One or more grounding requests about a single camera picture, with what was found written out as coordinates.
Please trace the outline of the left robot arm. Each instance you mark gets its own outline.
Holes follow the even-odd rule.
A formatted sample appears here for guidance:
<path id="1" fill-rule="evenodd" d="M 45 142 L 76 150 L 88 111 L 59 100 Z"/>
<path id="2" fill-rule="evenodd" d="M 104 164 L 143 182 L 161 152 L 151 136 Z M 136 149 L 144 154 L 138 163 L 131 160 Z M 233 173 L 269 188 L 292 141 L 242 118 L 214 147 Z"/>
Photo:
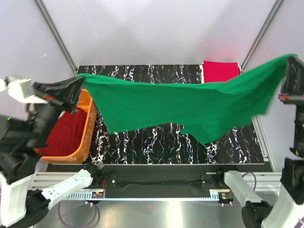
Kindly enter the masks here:
<path id="1" fill-rule="evenodd" d="M 1 80 L 1 91 L 26 106 L 26 120 L 0 118 L 0 225 L 28 228 L 39 223 L 48 212 L 77 190 L 98 188 L 103 181 L 102 164 L 85 164 L 74 176 L 42 190 L 32 190 L 35 168 L 62 111 L 75 113 L 85 78 L 43 84 L 29 78 L 8 76 Z"/>

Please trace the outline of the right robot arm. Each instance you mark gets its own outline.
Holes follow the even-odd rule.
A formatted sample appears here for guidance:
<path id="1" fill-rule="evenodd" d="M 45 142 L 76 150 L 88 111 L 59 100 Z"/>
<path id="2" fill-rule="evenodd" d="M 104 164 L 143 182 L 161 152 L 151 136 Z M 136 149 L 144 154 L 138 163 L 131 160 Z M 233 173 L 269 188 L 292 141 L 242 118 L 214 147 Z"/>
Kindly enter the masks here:
<path id="1" fill-rule="evenodd" d="M 238 199 L 247 228 L 304 226 L 304 63 L 296 56 L 287 59 L 278 98 L 285 105 L 296 105 L 294 145 L 290 151 L 300 159 L 285 159 L 275 205 L 270 206 L 259 197 L 238 171 L 222 172 L 215 177 L 220 188 L 229 187 Z"/>

